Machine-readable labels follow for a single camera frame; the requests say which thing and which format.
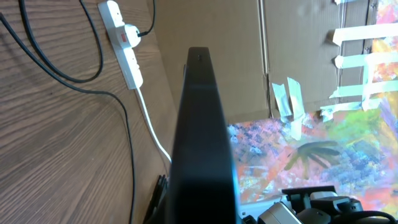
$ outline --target wooden floor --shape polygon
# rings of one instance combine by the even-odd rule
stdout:
[[[169,163],[156,149],[127,91],[95,0],[86,6],[104,48],[104,70],[79,87],[115,93],[126,105],[134,145],[136,206],[142,223],[158,174]],[[118,0],[124,21],[148,29],[145,0]],[[27,0],[36,39],[61,71],[88,78],[98,69],[94,35],[78,0]],[[18,0],[0,11],[29,46]],[[170,152],[176,111],[154,33],[134,49],[142,93],[160,142]],[[44,73],[0,24],[0,223],[128,223],[132,169],[122,108],[108,96],[65,88]]]

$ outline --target extension cord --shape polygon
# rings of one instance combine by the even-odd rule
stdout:
[[[104,21],[128,89],[133,90],[141,87],[143,79],[136,55],[132,50],[141,41],[141,37],[138,37],[138,28],[123,22],[119,6],[114,1],[99,3],[98,10]]]

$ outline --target painting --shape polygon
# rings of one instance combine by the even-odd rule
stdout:
[[[398,22],[398,0],[381,0],[377,23]],[[375,39],[373,52],[398,52],[398,37]],[[397,80],[398,63],[379,64],[373,82]],[[323,122],[307,113],[302,138],[279,119],[231,124],[241,203],[282,189],[334,185],[365,210],[398,217],[398,92],[380,93],[375,110],[340,111]]]

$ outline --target cardboard box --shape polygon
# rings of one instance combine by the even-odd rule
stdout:
[[[376,2],[376,7],[369,7]],[[326,41],[340,27],[372,24],[377,0],[159,1],[155,32],[176,108],[190,47],[209,47],[229,123],[278,117],[271,83],[301,84],[306,112],[359,98],[329,99],[338,86],[358,85],[361,68],[336,69],[337,55],[356,55],[371,41]]]

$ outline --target black wire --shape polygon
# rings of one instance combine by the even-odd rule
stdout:
[[[84,11],[86,13],[88,22],[90,22],[90,26],[91,26],[91,29],[93,30],[93,33],[94,33],[94,36],[95,36],[95,41],[97,42],[99,55],[100,55],[99,68],[98,68],[97,73],[93,77],[87,78],[87,79],[84,79],[84,80],[80,80],[80,79],[77,79],[77,78],[72,78],[72,77],[68,76],[67,74],[61,72],[45,56],[45,54],[43,53],[42,49],[39,47],[39,44],[36,42],[36,39],[35,39],[35,37],[33,35],[33,32],[32,32],[32,29],[30,28],[29,18],[27,17],[27,13],[26,13],[25,0],[19,0],[19,10],[21,11],[22,22],[24,23],[24,27],[25,27],[25,31],[26,31],[26,34],[27,34],[27,38],[29,39],[30,43],[32,44],[32,47],[35,49],[35,51],[37,52],[39,57],[43,60],[43,62],[51,70],[53,70],[56,74],[58,74],[62,78],[66,79],[66,80],[69,80],[71,82],[75,82],[75,83],[85,83],[85,82],[89,82],[89,81],[94,80],[95,78],[97,78],[100,75],[100,73],[102,72],[102,69],[104,67],[103,51],[102,51],[102,47],[101,47],[100,38],[98,37],[98,33],[97,33],[97,31],[95,29],[95,26],[94,26],[94,22],[91,19],[90,15],[88,14],[87,8],[86,8],[86,6],[85,6],[85,4],[83,3],[82,0],[80,0],[80,4],[81,4],[82,8],[84,9]]]
[[[335,218],[331,224],[344,224],[344,223],[353,223],[358,221],[362,218],[368,217],[384,217],[390,220],[389,224],[396,224],[397,220],[390,214],[385,212],[378,212],[378,211],[362,211],[362,212],[351,212],[343,214],[337,218]]]
[[[155,25],[155,19],[156,19],[156,0],[154,0],[154,17],[152,18],[152,25],[150,26],[148,31],[139,33],[138,37],[143,37],[145,35],[148,35],[152,31]]]
[[[113,93],[107,92],[107,91],[96,91],[96,90],[84,90],[82,88],[75,87],[58,76],[56,74],[52,73],[45,65],[43,65],[33,54],[32,52],[29,51],[29,49],[24,45],[24,43],[20,40],[18,35],[15,33],[15,31],[12,29],[10,24],[7,22],[6,18],[3,16],[2,13],[0,13],[0,20],[8,30],[8,32],[12,35],[12,38],[18,43],[18,45],[23,49],[23,51],[42,69],[44,70],[47,74],[49,74],[53,79],[61,83],[62,85],[71,88],[72,90],[79,91],[80,93],[88,93],[88,94],[99,94],[99,95],[108,95],[112,98],[114,98],[123,108],[124,115],[126,117],[126,126],[127,126],[127,134],[129,137],[129,145],[130,145],[130,154],[131,154],[131,167],[132,167],[132,200],[131,200],[131,212],[130,212],[130,223],[132,223],[132,213],[133,213],[133,208],[134,208],[134,199],[135,199],[135,194],[136,194],[136,181],[135,181],[135,175],[134,175],[134,154],[133,154],[133,148],[132,148],[132,138],[131,138],[131,132],[130,132],[130,125],[129,125],[129,118],[127,116],[127,109],[122,103],[122,101]]]

